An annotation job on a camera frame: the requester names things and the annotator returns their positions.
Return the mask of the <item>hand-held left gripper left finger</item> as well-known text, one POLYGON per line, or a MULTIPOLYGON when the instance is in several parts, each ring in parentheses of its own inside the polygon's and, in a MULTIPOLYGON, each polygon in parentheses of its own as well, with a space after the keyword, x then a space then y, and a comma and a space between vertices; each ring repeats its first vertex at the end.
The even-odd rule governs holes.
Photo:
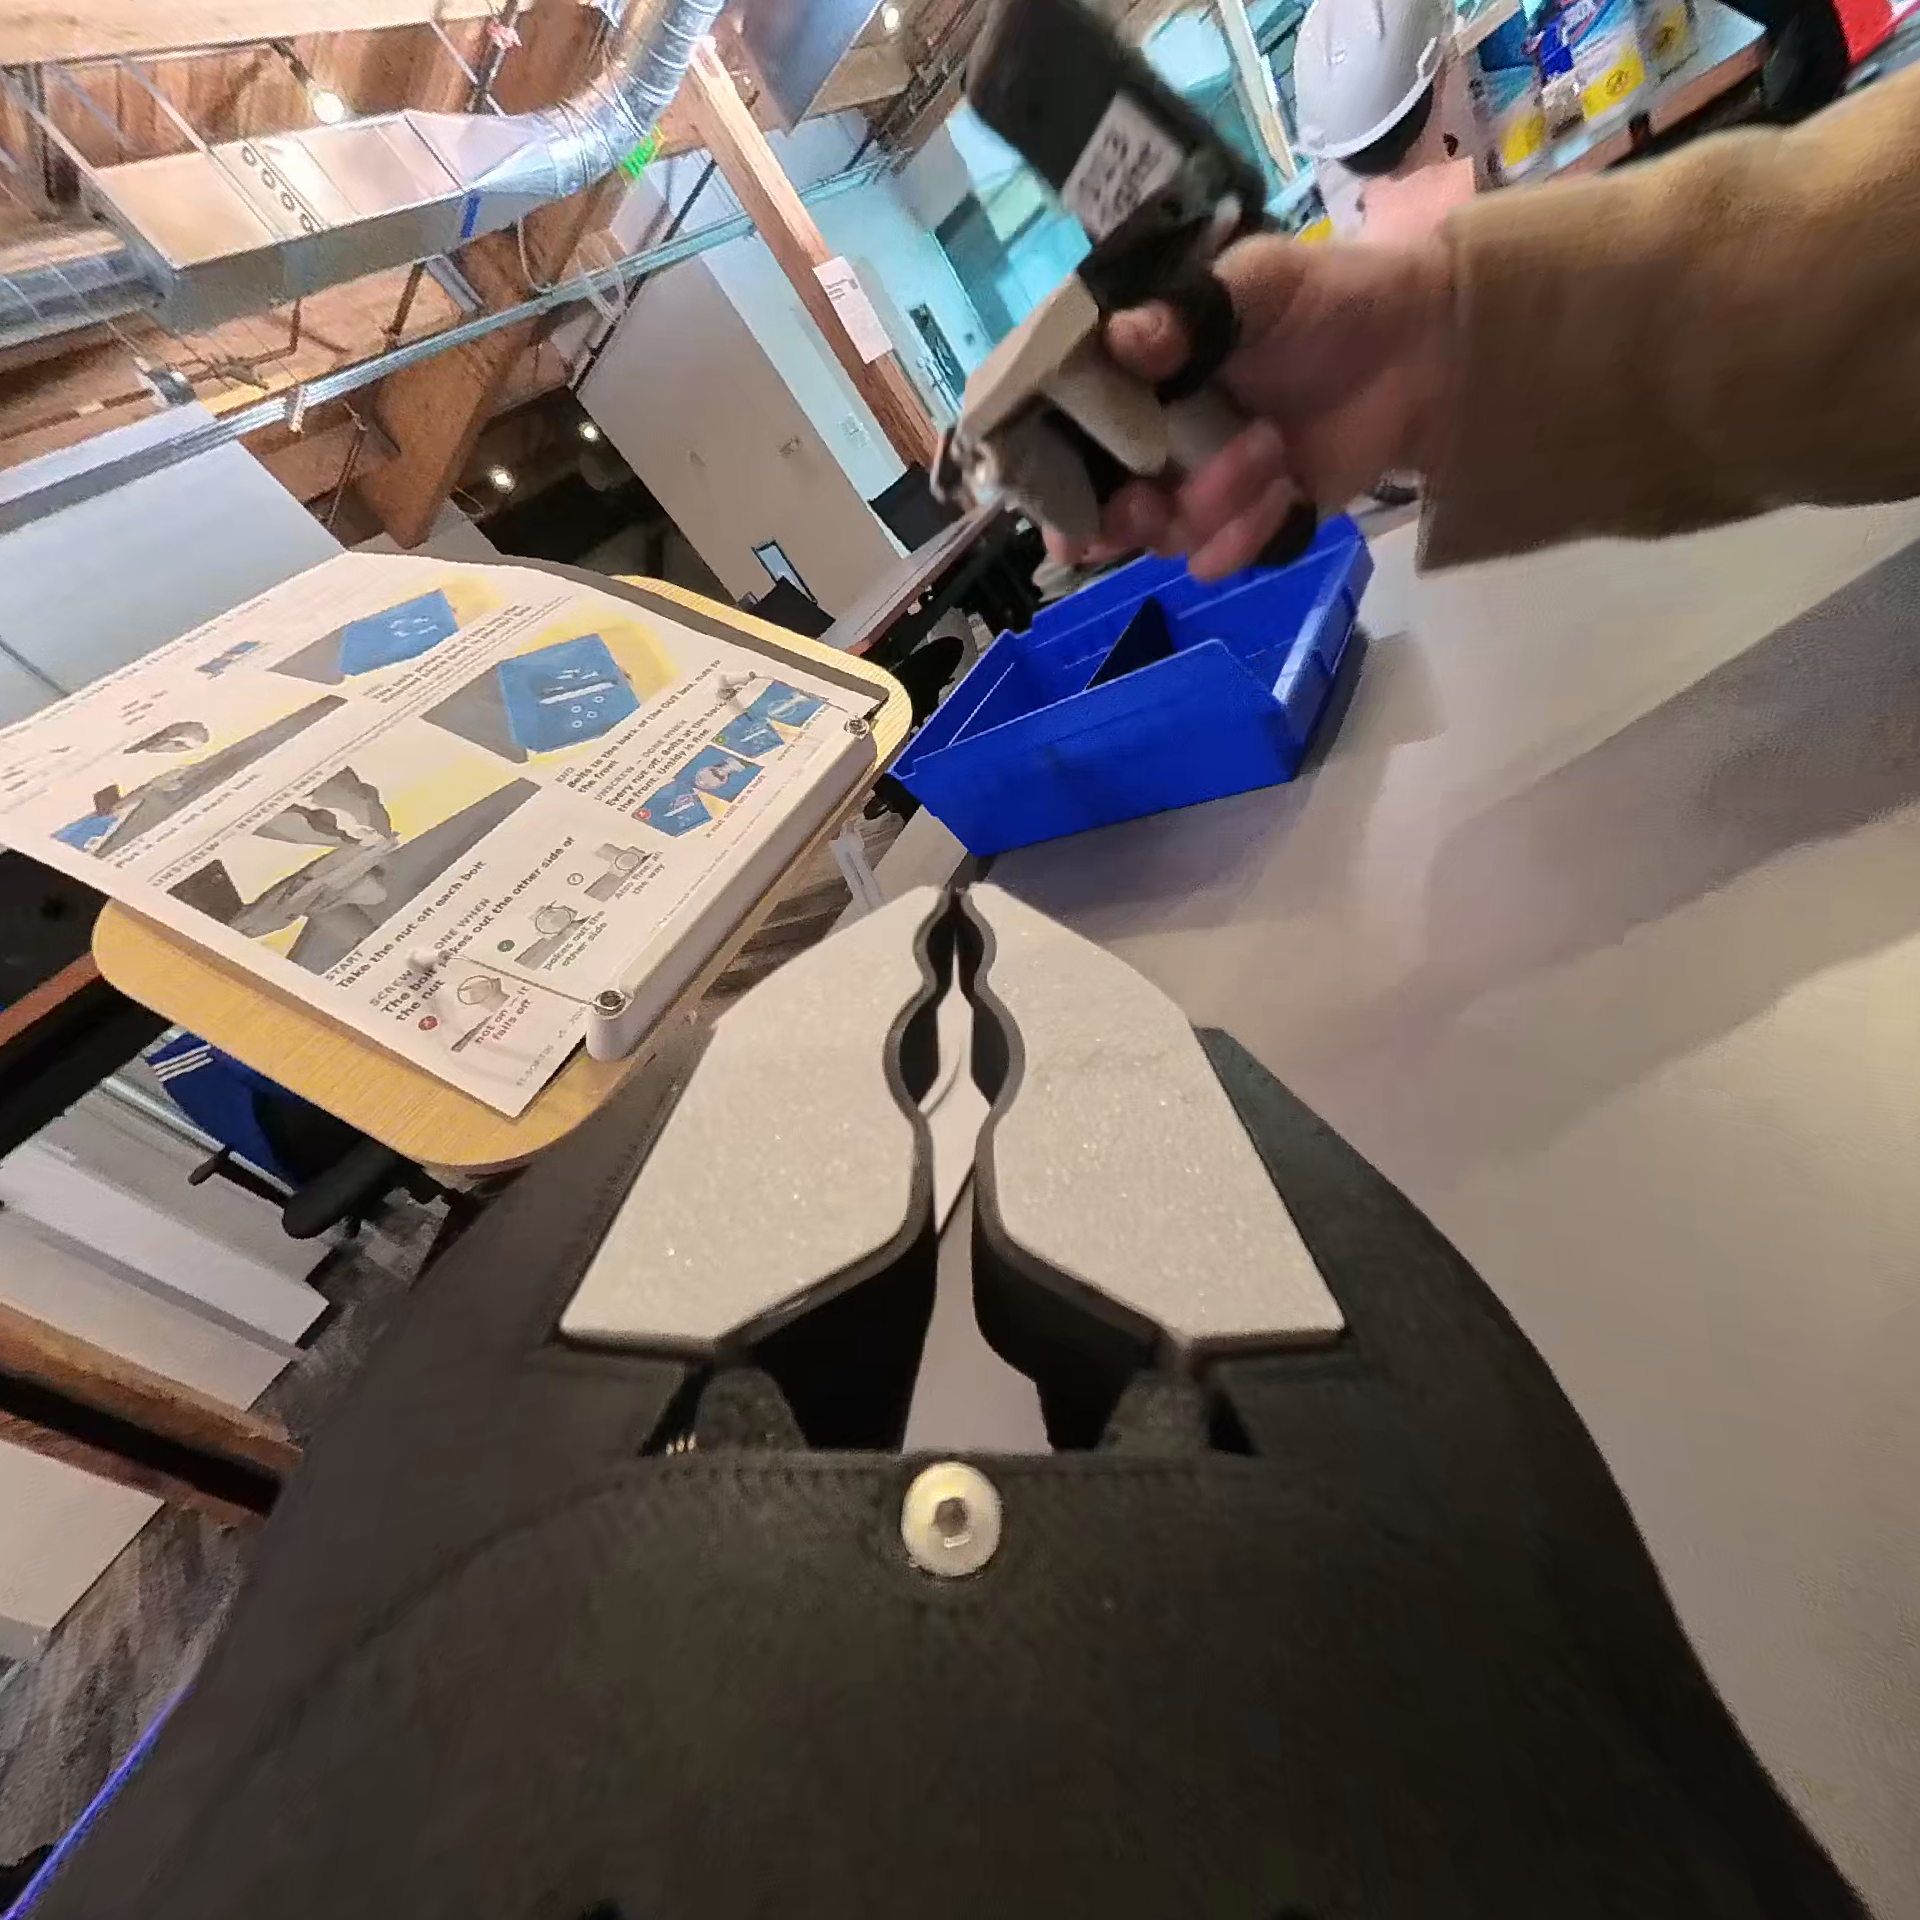
POLYGON ((754 1368, 815 1449, 898 1449, 934 1275, 921 1103, 952 897, 918 887, 711 1030, 559 1312, 589 1354, 754 1368))

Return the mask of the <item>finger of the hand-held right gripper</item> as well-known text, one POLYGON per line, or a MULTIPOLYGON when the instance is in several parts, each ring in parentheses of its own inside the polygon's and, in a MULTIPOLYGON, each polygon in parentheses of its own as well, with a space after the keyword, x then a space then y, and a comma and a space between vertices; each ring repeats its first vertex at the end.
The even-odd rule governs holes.
POLYGON ((1063 279, 969 378, 960 416, 941 433, 928 472, 934 490, 981 490, 981 431, 1034 392, 1065 393, 1069 378, 1102 372, 1102 319, 1077 278, 1063 279))
POLYGON ((1108 499, 1165 459, 1161 401, 1117 372, 1021 395, 981 431, 982 494, 1063 537, 1094 537, 1108 499))

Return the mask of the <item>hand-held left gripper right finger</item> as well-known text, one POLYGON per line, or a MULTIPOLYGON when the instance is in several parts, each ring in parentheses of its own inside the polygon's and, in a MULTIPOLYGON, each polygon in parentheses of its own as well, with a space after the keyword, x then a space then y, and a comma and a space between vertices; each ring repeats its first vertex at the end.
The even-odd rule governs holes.
POLYGON ((1178 1004, 994 883, 956 904, 974 1010, 974 1297, 1050 1442, 1145 1377, 1319 1354, 1346 1318, 1178 1004))

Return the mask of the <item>blue plastic bin with divider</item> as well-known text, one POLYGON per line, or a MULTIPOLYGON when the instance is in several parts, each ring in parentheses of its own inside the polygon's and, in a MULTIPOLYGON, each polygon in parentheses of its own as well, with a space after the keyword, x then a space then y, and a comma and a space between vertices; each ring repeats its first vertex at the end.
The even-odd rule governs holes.
POLYGON ((1344 514, 1298 561, 1222 584, 1177 561, 1114 567, 1000 633, 894 776, 975 857, 1285 784, 1329 729, 1370 579, 1344 514), (1186 652, 1087 691, 1150 594, 1182 611, 1186 652))

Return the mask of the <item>person's right forearm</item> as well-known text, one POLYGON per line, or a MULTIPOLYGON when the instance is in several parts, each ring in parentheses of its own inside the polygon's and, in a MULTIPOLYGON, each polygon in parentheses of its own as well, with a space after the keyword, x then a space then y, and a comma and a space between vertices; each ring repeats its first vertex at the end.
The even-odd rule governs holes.
POLYGON ((1918 494, 1914 91, 1452 216, 1421 567, 1918 494))

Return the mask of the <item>wood top office desk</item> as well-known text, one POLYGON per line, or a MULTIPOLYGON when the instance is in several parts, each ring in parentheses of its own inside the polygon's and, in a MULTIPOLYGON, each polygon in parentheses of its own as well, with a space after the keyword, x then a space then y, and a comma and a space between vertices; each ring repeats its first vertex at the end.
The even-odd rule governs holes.
POLYGON ((1745 89, 1757 81, 1765 57, 1765 31, 1757 24, 1726 7, 1700 7, 1694 54, 1670 76, 1657 81, 1629 113, 1574 128, 1550 144, 1546 158, 1520 186, 1605 171, 1642 153, 1745 89))
POLYGON ((1039 534, 1018 513, 961 513, 863 590, 853 611, 830 625, 822 646, 842 656, 866 656, 914 608, 941 618, 981 593, 992 611, 1005 612, 1004 628, 1021 632, 1039 611, 1039 561, 1039 534))

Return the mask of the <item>grey desk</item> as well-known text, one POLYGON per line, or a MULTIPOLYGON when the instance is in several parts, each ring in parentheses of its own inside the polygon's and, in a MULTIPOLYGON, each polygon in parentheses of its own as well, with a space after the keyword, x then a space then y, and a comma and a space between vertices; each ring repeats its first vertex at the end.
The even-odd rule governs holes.
POLYGON ((1722 1700, 1914 1915, 1914 504, 1417 569, 1293 784, 992 876, 1503 1299, 1722 1700))

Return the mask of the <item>person's right hand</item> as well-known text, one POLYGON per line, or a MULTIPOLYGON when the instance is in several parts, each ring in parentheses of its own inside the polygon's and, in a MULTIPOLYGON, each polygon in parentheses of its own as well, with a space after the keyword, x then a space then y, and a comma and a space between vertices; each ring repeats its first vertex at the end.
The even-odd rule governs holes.
POLYGON ((1134 480, 1098 531, 1047 531, 1056 561, 1151 548, 1214 580, 1276 548, 1304 511, 1335 513, 1390 474, 1438 462, 1453 392, 1447 238, 1298 244, 1261 234, 1214 262, 1233 352, 1215 372, 1246 423, 1178 483, 1134 480))

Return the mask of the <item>black office chair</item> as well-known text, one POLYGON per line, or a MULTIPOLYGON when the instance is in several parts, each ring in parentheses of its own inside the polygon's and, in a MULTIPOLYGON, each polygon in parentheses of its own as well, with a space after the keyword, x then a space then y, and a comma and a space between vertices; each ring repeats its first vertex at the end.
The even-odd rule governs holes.
POLYGON ((285 1238, 311 1242, 333 1231, 360 1232, 401 1195, 449 1202, 460 1195, 422 1167, 287 1095, 254 1104, 254 1134, 262 1156, 220 1143, 185 1182, 224 1182, 278 1212, 285 1238))
POLYGON ((924 465, 904 466, 888 488, 869 499, 869 508, 904 555, 921 552, 967 514, 936 496, 924 465))

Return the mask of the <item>white paper notice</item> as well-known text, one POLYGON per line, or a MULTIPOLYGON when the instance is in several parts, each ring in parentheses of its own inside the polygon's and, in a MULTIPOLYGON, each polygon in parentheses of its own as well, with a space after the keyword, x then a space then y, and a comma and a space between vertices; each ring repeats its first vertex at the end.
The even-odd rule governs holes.
POLYGON ((873 366, 896 352, 894 342, 849 262, 842 257, 830 257, 813 267, 813 278, 861 366, 873 366))

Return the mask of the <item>black bin divider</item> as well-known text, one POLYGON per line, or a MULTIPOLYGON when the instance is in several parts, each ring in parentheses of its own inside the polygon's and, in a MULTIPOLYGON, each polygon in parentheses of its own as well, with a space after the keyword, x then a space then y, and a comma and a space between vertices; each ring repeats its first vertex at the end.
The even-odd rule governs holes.
POLYGON ((1186 652, 1190 638, 1178 612, 1178 608, 1168 608, 1159 594, 1145 598, 1096 663, 1087 691, 1117 683, 1186 652))

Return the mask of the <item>white hard hat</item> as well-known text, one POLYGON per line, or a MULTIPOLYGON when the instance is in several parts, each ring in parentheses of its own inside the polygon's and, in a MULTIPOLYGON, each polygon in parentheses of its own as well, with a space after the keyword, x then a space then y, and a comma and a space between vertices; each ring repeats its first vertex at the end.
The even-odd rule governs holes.
POLYGON ((1311 3, 1289 70, 1301 151, 1401 158, 1432 114, 1453 33, 1453 3, 1311 3))

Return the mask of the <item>pink mannequin bust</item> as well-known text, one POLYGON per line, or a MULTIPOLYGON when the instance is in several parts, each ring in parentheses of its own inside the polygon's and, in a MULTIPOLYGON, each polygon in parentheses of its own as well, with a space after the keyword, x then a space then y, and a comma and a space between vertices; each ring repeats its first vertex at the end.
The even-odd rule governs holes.
POLYGON ((1392 176, 1357 176, 1340 160, 1319 160, 1311 171, 1329 238, 1340 244, 1417 242, 1436 234, 1452 211, 1469 204, 1478 187, 1471 153, 1405 162, 1392 176))

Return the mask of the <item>blue striped jacket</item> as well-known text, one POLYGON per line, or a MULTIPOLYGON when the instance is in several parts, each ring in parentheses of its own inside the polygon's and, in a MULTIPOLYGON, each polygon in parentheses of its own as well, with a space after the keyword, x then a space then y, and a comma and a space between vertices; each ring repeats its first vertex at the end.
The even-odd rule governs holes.
POLYGON ((298 1187, 297 1095, 183 1030, 169 1030, 136 1058, 180 1115, 228 1156, 281 1190, 298 1187))

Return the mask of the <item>silver rectangular air duct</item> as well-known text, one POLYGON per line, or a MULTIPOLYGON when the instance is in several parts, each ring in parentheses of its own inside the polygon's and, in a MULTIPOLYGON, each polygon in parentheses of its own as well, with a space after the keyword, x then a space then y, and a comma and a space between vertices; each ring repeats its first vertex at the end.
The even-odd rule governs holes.
POLYGON ((5 250, 6 350, 150 316, 207 332, 409 270, 615 171, 610 99, 541 113, 384 113, 80 170, 85 220, 5 250))

